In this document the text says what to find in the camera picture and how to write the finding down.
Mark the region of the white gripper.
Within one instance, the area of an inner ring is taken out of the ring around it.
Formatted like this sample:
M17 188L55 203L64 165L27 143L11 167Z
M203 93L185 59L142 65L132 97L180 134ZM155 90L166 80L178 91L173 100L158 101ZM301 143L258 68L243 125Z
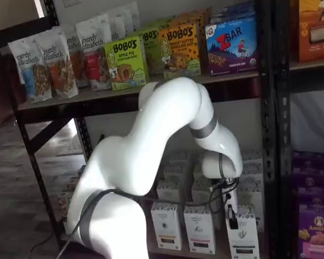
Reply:
M231 230L237 229L237 186L238 179L225 179L212 187L210 195L210 211L212 214L223 212ZM255 216L256 225L260 225L260 217Z

